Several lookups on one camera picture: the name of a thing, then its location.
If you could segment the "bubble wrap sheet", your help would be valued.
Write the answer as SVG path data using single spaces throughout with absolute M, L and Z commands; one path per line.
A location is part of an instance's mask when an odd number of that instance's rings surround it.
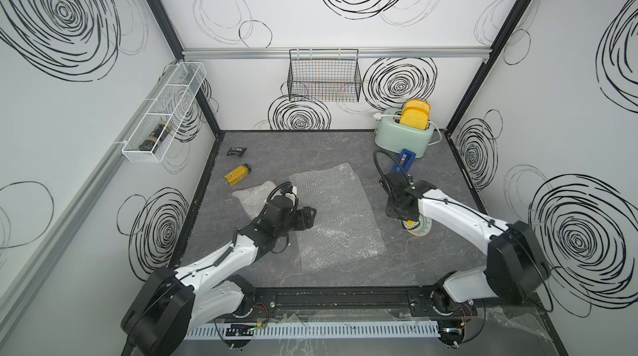
M 386 253 L 360 178 L 349 163 L 290 176 L 301 205 L 317 211 L 297 235 L 301 266 L 314 272 Z
M 232 193 L 242 205 L 250 219 L 256 218 L 266 204 L 267 196 L 276 188 L 272 181 L 266 181 L 260 186 L 239 190 Z

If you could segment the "yellow green patterned bowl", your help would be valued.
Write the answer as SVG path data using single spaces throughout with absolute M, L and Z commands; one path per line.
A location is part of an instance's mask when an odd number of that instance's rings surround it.
M 401 224 L 413 236 L 426 236 L 430 232 L 433 222 L 430 218 L 420 215 L 417 221 L 402 221 Z

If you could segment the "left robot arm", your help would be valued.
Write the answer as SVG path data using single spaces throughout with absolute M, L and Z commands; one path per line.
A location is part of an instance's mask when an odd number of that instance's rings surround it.
M 162 266 L 147 278 L 122 321 L 122 353 L 170 355 L 192 329 L 224 314 L 251 311 L 254 288 L 238 272 L 273 252 L 280 238 L 313 227 L 317 211 L 294 193 L 270 196 L 232 240 L 186 266 Z

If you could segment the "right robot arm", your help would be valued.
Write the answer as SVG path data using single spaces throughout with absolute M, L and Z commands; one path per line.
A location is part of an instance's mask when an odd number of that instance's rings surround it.
M 527 223 L 492 218 L 447 196 L 427 181 L 412 183 L 402 173 L 380 175 L 388 196 L 386 214 L 406 226 L 440 223 L 469 241 L 486 256 L 486 265 L 452 271 L 432 286 L 430 302 L 441 315 L 451 315 L 467 301 L 500 299 L 521 305 L 551 276 L 538 239 Z

